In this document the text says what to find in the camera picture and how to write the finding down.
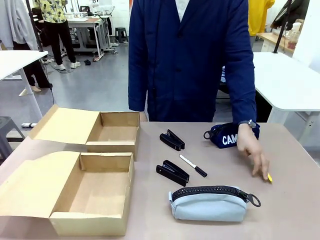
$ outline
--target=light blue pencil case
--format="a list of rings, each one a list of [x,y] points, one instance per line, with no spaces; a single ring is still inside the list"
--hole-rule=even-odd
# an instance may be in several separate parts
[[[184,187],[169,192],[169,201],[175,219],[197,221],[242,222],[248,202],[261,206],[255,195],[232,186]]]

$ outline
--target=white lettering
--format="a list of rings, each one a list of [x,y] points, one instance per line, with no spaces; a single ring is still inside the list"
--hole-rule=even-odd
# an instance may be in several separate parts
[[[233,144],[231,137],[228,135],[228,144]]]
[[[233,143],[236,143],[238,140],[238,134],[236,134],[235,136],[231,135],[232,141]]]
[[[224,145],[227,145],[228,143],[225,141],[227,139],[227,137],[226,136],[223,136],[223,138],[222,138],[222,143],[224,144]]]

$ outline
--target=pencil case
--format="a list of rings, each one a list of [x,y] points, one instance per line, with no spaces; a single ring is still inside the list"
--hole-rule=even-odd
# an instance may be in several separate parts
[[[256,196],[232,186],[184,187],[169,192],[169,201],[175,219],[196,221],[242,222],[247,203],[261,206]]]
[[[235,147],[238,140],[238,127],[238,124],[232,122],[215,125],[211,130],[206,131],[203,137],[211,140],[220,149]],[[256,139],[259,139],[260,125],[256,124],[252,131]]]

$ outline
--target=shoe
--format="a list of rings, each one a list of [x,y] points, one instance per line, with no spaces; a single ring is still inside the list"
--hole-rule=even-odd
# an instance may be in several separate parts
[[[76,69],[77,67],[80,67],[80,66],[81,66],[81,63],[79,61],[76,61],[71,63],[70,68]]]
[[[66,67],[63,64],[60,64],[60,65],[56,64],[56,65],[54,65],[53,68],[56,70],[60,70],[60,71],[66,70]]]
[[[37,88],[36,86],[30,86],[30,88],[31,88],[32,91],[34,91],[34,92],[41,92],[41,89]]]

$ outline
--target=hand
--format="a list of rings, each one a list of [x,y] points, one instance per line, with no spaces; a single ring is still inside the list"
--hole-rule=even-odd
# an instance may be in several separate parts
[[[140,112],[140,122],[148,122],[147,115],[144,111]]]
[[[262,172],[263,179],[268,180],[269,160],[265,157],[262,146],[255,137],[251,127],[246,124],[240,124],[238,129],[237,139],[238,150],[245,156],[252,155],[254,167],[252,175],[255,176],[258,172]]]

